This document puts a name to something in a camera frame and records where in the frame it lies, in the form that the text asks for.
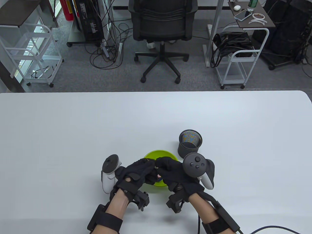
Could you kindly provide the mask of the person's right hand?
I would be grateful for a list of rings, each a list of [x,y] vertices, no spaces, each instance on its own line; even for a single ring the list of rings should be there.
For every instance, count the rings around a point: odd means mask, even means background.
[[[197,178],[185,173],[181,162],[170,157],[160,157],[155,160],[155,166],[168,189],[174,193],[180,190],[184,191],[185,200],[188,200],[193,194],[204,191],[204,187]]]

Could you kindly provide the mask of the person's left hand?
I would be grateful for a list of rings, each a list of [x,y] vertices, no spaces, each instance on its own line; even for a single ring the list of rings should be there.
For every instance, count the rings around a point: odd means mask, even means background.
[[[123,168],[114,190],[121,189],[126,196],[135,196],[143,184],[154,185],[158,181],[155,160],[142,158]]]

